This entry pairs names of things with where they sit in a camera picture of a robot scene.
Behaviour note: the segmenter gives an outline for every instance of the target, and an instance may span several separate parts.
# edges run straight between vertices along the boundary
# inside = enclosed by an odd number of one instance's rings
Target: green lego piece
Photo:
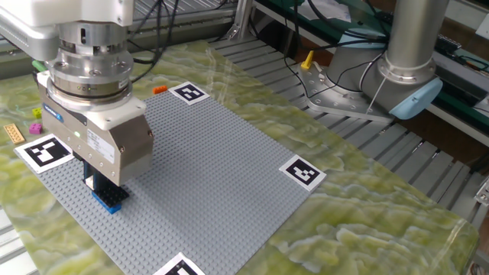
[[[32,109],[32,115],[34,115],[35,118],[40,118],[41,110],[40,108]]]

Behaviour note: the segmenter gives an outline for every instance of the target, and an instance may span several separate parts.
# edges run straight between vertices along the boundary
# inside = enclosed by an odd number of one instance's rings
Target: pink lego brick
[[[40,134],[43,131],[43,125],[39,123],[33,123],[29,127],[29,133],[30,134]]]

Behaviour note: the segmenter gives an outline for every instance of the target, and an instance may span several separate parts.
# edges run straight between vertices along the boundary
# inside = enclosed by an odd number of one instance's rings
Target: orange lego brick
[[[166,92],[167,90],[168,90],[168,87],[166,87],[166,86],[155,87],[155,88],[153,88],[153,94],[157,95],[159,93]]]
[[[5,125],[3,128],[7,131],[8,137],[14,144],[20,144],[25,141],[25,138],[15,124]]]

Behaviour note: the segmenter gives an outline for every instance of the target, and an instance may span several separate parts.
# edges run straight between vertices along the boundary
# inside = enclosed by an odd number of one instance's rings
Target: light blue robot joint cap
[[[429,106],[433,99],[436,98],[442,90],[442,87],[443,82],[439,77],[436,77],[405,98],[396,107],[392,108],[389,114],[400,119],[410,119],[413,116],[418,115],[422,110]]]

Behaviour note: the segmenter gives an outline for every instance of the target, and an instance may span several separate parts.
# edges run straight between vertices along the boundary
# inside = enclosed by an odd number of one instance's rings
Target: yellow lego brick
[[[5,125],[3,127],[5,131],[7,131],[8,137],[12,140],[14,144],[20,144],[25,141],[25,138],[22,136],[21,132],[18,130],[15,124]]]
[[[32,109],[32,115],[34,115],[35,118],[40,118],[41,110],[40,108]]]

